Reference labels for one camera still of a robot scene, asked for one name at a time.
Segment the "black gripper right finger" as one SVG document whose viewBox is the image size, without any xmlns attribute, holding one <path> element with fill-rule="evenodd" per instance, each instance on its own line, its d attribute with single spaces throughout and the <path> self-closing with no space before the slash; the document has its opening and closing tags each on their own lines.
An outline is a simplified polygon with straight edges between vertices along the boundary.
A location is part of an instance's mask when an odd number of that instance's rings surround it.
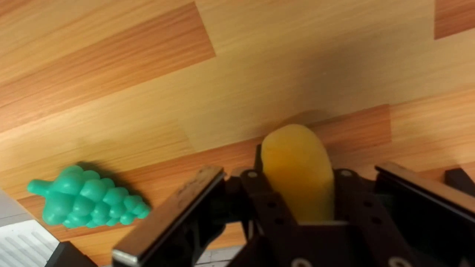
<svg viewBox="0 0 475 267">
<path fill-rule="evenodd" d="M 475 267 L 475 183 L 462 168 L 434 182 L 397 164 L 376 167 L 377 190 L 422 267 Z"/>
</svg>

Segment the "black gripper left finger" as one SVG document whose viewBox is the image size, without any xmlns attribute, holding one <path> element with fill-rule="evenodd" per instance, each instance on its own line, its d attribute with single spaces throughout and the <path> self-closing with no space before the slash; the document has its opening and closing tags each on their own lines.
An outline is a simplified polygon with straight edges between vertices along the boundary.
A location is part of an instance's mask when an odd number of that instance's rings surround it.
<svg viewBox="0 0 475 267">
<path fill-rule="evenodd" d="M 201 170 L 113 248 L 113 265 L 143 267 L 225 177 L 222 167 Z"/>
</svg>

